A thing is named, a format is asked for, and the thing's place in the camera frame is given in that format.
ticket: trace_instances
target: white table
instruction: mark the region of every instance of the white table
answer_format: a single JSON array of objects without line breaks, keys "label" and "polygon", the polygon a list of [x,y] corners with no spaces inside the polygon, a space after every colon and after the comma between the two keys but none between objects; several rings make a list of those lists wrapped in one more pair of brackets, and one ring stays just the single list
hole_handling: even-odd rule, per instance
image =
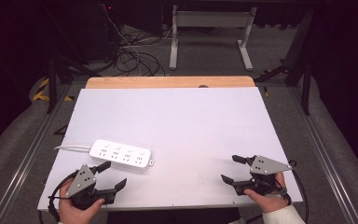
[{"label": "white table", "polygon": [[[287,162],[256,87],[85,89],[62,144],[91,146],[97,139],[149,148],[155,161],[143,173],[112,166],[96,175],[96,189],[128,178],[115,203],[103,207],[109,211],[254,204],[221,179],[251,178],[249,166],[231,156]],[[38,210],[48,209],[48,196],[83,163],[101,164],[87,152],[58,153]],[[293,174],[284,175],[293,202],[302,202]]]}]

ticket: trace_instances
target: hand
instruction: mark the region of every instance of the hand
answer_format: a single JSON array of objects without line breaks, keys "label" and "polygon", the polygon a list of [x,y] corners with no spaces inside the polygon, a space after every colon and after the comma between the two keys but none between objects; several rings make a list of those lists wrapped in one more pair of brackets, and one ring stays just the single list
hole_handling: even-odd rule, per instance
[{"label": "hand", "polygon": [[[66,191],[71,186],[74,180],[66,181],[60,188],[60,197],[65,198]],[[97,214],[104,199],[100,199],[90,206],[87,210],[80,210],[72,206],[71,200],[60,199],[59,214],[63,224],[88,224],[91,219]]]},{"label": "hand", "polygon": [[[280,184],[279,185],[278,183],[275,183],[276,187],[286,188],[282,172],[277,173],[275,175],[275,179]],[[251,189],[246,189],[244,193],[248,195],[249,198],[251,198],[255,203],[257,203],[264,213],[275,212],[287,206],[287,200],[283,197],[262,196]]]}]

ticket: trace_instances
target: sleeve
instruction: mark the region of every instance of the sleeve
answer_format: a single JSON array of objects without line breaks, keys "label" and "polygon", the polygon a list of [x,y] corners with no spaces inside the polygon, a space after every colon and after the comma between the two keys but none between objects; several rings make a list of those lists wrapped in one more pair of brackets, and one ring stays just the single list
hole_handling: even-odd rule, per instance
[{"label": "sleeve", "polygon": [[275,212],[263,213],[265,224],[303,224],[303,219],[293,205],[289,205]]}]

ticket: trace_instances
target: gray floor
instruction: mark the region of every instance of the gray floor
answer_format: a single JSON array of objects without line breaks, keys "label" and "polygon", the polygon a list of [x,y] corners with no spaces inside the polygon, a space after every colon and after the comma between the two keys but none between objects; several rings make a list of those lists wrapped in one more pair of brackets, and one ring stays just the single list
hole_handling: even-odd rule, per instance
[{"label": "gray floor", "polygon": [[[223,29],[218,35],[182,33],[175,71],[168,70],[170,40],[136,49],[157,57],[166,76],[259,77],[263,70],[280,65],[295,32],[293,28],[282,31],[255,26],[248,43],[253,72],[245,71],[236,47],[237,39],[241,39],[240,29]],[[116,73],[107,70],[103,75]],[[309,223],[358,223],[358,160],[320,101],[317,84],[312,80],[310,116],[305,116],[298,107],[301,83],[287,88],[282,83],[284,78],[285,75],[279,75],[257,86],[287,158],[297,161],[296,171],[309,198]],[[35,83],[30,98],[40,81]],[[86,81],[86,77],[76,77],[71,86],[59,85],[61,96],[77,96]],[[263,87],[268,88],[269,96]],[[56,156],[52,149],[62,140],[62,135],[54,132],[69,123],[75,103],[61,101],[53,113],[46,115],[48,102],[33,101],[0,137],[0,223],[38,223],[37,203]],[[296,208],[304,217],[305,204],[298,203]],[[260,213],[257,207],[239,209],[245,219]],[[105,218],[106,214],[101,213],[93,223],[104,223]],[[47,213],[43,219],[45,223],[54,223]]]}]

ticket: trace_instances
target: power strip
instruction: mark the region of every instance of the power strip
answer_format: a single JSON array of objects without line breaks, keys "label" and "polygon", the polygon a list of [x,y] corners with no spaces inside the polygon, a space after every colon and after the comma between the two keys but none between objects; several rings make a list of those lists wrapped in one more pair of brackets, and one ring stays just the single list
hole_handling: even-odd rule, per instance
[{"label": "power strip", "polygon": [[111,161],[112,165],[116,163],[138,169],[147,169],[149,165],[154,163],[149,149],[128,146],[103,139],[95,141],[89,154],[92,158]]}]

